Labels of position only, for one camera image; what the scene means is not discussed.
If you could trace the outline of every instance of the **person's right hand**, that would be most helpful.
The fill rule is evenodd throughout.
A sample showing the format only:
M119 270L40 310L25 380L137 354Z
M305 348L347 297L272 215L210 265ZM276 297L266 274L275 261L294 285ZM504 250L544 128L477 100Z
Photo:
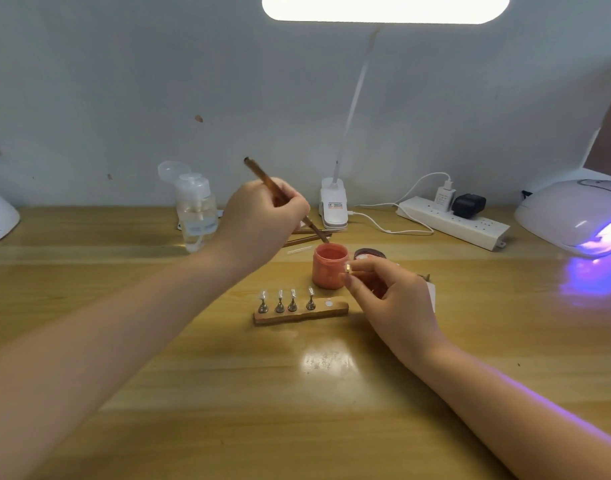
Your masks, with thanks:
M378 257L350 262L346 288L379 337L413 369L437 346L447 343L439 330L428 286L421 276Z

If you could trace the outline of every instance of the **wooden table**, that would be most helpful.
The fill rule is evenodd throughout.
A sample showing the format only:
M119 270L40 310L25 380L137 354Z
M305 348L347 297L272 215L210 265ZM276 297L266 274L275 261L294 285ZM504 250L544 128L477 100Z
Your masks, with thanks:
M368 212L392 230L414 226L391 210ZM0 342L185 253L173 209L21 215L0 242ZM454 343L611 434L611 257L571 257L518 227L510 210L486 215L513 225L502 251L441 233L386 235L358 216L333 241L430 273ZM35 478L510 477L354 302L348 317L252 326L260 290L310 284L312 251L286 251L192 322Z

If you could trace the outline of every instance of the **power socket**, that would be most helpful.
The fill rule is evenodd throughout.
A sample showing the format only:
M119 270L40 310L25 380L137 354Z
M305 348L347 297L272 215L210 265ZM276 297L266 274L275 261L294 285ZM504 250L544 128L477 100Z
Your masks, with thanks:
M510 228L501 222L486 219L485 217L474 217L464 219L452 214L452 211L441 212L434 208L434 202L421 197L413 197L399 204L397 215L409 218L406 213L434 230L449 234L470 242L480 248L493 251L494 248L504 248L503 235Z

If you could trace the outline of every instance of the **hand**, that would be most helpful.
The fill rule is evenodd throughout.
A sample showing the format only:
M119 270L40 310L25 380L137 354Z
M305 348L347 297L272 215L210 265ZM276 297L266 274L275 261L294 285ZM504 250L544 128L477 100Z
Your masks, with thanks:
M378 257L350 263L346 288L379 337L410 370L424 356L446 344L421 276Z
M246 273L266 264L310 211L299 192L279 178L273 180L290 198L288 203L277 207L261 180L248 182L230 197L214 236L214 245L242 264Z

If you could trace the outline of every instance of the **brown brush on table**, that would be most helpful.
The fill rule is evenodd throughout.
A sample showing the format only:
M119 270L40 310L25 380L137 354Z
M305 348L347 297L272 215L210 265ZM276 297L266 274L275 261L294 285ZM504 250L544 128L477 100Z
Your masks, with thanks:
M281 188L276 183L274 183L274 180L272 180L268 176L268 174L265 173L261 169L261 167L259 166L259 164L256 161L254 161L250 157L246 157L243 159L243 163L245 163L246 167L252 170L254 175L256 175L257 177L261 179L263 184L269 188L269 191L272 192L272 195L274 195L274 197L279 201L281 205L285 205L286 203L290 201L288 196L285 195L285 192L281 190ZM310 227L310 229L312 229L315 232L315 234L317 234L319 239L324 241L326 244L329 243L329 240L326 237L326 234L324 234L317 226L315 226L315 224L308 218L308 216L303 218L303 222L308 227Z

